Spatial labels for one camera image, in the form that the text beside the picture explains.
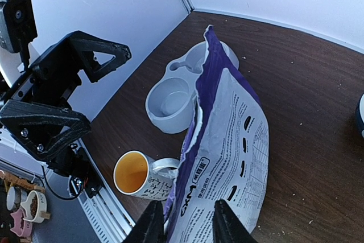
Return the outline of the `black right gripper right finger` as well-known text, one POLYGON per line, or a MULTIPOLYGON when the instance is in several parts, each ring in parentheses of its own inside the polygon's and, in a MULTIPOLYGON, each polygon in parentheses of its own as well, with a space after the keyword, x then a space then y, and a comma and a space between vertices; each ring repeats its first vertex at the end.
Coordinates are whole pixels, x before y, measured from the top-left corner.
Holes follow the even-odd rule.
POLYGON ((213 242, 247 243, 257 241, 246 230, 225 200, 214 204, 213 242))

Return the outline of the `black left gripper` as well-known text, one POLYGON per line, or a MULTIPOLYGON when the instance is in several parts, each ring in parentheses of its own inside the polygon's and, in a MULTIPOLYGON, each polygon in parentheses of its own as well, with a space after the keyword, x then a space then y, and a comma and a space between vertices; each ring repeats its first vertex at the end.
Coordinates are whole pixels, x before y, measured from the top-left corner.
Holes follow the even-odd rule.
POLYGON ((68 34, 43 53, 1 97, 1 124, 36 160, 52 168, 78 161, 72 143, 90 122, 67 99, 81 85, 83 70, 95 83, 131 59, 127 45, 82 31, 68 34))

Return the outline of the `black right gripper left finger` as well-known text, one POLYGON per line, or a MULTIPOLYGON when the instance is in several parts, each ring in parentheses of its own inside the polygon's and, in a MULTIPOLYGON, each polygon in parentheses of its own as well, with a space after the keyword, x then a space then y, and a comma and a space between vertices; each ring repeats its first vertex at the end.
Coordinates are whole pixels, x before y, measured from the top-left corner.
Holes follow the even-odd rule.
POLYGON ((161 201, 151 201, 123 243, 164 242, 164 215, 161 201))

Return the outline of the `purple pet food bag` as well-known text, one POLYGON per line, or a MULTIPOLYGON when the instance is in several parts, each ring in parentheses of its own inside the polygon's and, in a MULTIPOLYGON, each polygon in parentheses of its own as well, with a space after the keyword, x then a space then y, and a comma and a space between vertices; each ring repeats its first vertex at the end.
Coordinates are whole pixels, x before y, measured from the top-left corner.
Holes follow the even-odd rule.
POLYGON ((217 200, 248 232, 257 225, 267 189, 269 128, 252 86, 208 26, 196 84, 194 118, 164 217, 168 242, 212 242, 217 200))

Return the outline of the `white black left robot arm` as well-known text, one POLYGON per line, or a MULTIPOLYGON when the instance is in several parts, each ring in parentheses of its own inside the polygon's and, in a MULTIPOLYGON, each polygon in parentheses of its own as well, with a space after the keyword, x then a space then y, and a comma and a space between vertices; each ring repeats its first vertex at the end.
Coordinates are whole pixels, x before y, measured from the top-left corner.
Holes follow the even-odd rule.
POLYGON ((127 45, 82 31, 50 46, 1 92, 1 125, 35 160, 63 177, 80 179, 82 187, 101 182, 76 141, 91 131, 88 118, 68 99, 81 85, 84 71, 95 83, 131 59, 127 45))

